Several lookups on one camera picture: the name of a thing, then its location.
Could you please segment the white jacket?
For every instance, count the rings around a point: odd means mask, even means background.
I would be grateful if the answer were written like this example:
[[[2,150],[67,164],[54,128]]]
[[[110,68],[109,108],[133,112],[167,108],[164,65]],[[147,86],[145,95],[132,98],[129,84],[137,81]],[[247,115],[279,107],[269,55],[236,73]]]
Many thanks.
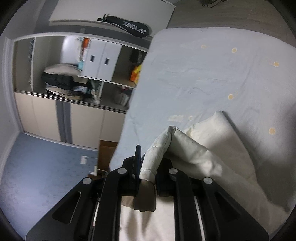
[[[161,133],[147,150],[139,177],[141,188],[153,192],[161,158],[168,155],[173,167],[189,177],[209,177],[229,193],[267,233],[274,233],[288,217],[280,206],[268,200],[257,182],[252,160],[221,112],[185,131],[175,126]],[[173,200],[156,199],[156,210],[140,212],[134,200],[122,201],[120,240],[173,240]]]

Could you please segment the orange yellow clothes pile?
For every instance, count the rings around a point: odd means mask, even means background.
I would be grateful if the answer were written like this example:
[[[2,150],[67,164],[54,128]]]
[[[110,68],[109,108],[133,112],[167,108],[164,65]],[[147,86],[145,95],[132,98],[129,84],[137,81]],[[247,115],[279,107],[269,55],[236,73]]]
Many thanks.
[[[130,74],[129,80],[131,82],[133,82],[135,85],[138,85],[138,80],[139,80],[141,69],[142,69],[141,64],[138,66],[135,66],[135,68],[132,70],[132,72]]]

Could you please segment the brown wooden headboard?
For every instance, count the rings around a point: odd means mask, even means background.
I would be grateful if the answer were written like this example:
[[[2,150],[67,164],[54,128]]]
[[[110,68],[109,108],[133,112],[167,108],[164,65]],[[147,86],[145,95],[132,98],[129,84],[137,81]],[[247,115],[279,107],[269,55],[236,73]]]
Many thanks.
[[[116,150],[118,142],[104,141],[99,142],[99,152],[98,152],[98,169],[109,172],[109,164]]]

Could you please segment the white power strip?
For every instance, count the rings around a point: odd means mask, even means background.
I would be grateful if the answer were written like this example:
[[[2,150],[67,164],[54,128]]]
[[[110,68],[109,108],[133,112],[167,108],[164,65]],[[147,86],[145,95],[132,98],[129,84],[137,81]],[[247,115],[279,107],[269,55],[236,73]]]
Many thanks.
[[[87,156],[81,156],[80,164],[86,165],[87,164]]]

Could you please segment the open wardrobe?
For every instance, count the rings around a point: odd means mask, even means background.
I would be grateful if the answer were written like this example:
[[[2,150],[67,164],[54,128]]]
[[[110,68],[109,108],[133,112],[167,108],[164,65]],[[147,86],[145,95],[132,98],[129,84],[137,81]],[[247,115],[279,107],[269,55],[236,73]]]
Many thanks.
[[[111,82],[80,77],[90,39],[122,45]],[[14,92],[126,113],[137,86],[130,74],[148,49],[106,37],[56,33],[15,39],[12,51]],[[72,76],[74,87],[65,90],[48,85],[41,79],[43,72]]]

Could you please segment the white drawer unit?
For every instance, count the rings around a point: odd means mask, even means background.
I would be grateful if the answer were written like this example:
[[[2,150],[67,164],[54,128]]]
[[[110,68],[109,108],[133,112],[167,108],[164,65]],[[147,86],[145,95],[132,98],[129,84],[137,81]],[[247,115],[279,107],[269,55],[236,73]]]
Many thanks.
[[[112,81],[122,45],[90,39],[80,77]]]

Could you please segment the black Yonex racket bag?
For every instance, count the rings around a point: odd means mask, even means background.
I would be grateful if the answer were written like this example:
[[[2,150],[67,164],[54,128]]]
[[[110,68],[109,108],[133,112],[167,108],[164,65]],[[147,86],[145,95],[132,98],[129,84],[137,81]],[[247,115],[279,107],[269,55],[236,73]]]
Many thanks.
[[[118,27],[138,38],[144,38],[151,34],[151,29],[146,24],[122,19],[117,16],[110,16],[105,14],[102,18],[98,18],[97,21],[105,22]]]

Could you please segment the light blue bed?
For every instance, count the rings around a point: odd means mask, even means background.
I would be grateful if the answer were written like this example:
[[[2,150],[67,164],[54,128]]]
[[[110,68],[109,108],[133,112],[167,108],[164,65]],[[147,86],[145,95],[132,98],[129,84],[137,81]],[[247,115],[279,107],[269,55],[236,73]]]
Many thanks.
[[[185,131],[221,112],[245,146],[269,201],[295,207],[295,48],[274,37],[232,28],[158,32],[139,83],[112,170],[146,154],[168,127]]]

